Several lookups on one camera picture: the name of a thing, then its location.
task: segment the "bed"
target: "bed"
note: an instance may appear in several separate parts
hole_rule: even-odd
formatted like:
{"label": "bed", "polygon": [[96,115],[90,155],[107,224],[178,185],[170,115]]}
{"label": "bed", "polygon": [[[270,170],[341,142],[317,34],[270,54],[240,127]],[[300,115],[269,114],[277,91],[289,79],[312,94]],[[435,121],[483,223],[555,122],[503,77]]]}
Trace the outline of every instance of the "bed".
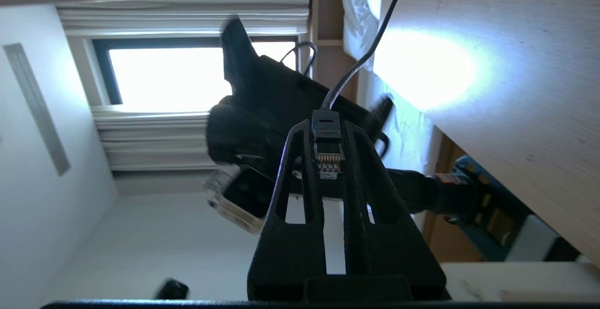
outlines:
{"label": "bed", "polygon": [[[344,51],[358,59],[368,50],[379,28],[381,0],[342,0],[344,7]],[[390,149],[383,158],[387,168],[414,170],[426,175],[435,173],[442,145],[442,132],[433,122],[404,100],[373,73],[373,59],[359,72],[358,104],[371,108],[383,95],[394,101],[395,110],[384,127],[390,138]],[[424,214],[416,215],[422,228]]]}

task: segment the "curtain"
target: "curtain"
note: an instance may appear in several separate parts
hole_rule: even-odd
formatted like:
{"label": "curtain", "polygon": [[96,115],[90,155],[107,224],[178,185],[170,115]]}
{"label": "curtain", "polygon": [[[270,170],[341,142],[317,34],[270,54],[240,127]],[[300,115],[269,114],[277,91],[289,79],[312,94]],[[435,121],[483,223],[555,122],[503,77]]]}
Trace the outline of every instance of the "curtain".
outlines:
{"label": "curtain", "polygon": [[58,4],[67,35],[219,33],[232,14],[249,33],[307,32],[310,0],[129,0]]}
{"label": "curtain", "polygon": [[217,168],[206,147],[208,113],[140,113],[122,106],[93,106],[92,114],[113,171]]}

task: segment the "desk surface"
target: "desk surface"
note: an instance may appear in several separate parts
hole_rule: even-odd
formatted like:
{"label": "desk surface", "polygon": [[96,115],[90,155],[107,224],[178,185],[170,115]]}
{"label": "desk surface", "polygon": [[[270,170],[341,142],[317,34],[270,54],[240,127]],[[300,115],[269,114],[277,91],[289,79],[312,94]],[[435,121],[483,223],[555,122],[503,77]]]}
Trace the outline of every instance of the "desk surface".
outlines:
{"label": "desk surface", "polygon": [[399,0],[375,73],[600,266],[600,0]]}

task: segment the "white wall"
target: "white wall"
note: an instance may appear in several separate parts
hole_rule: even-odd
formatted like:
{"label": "white wall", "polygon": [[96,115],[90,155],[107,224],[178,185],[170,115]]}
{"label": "white wall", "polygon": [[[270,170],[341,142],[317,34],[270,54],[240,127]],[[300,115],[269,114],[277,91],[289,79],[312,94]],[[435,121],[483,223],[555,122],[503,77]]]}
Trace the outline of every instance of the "white wall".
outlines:
{"label": "white wall", "polygon": [[58,177],[0,48],[0,307],[30,309],[118,194],[54,7],[0,7],[0,22],[0,45],[23,45],[71,163]]}
{"label": "white wall", "polygon": [[[301,199],[290,201],[292,217],[300,217]],[[343,273],[337,203],[326,202],[325,218],[328,271]],[[47,300],[150,299],[167,277],[186,283],[193,300],[246,300],[257,240],[213,211],[203,194],[122,196]]]}

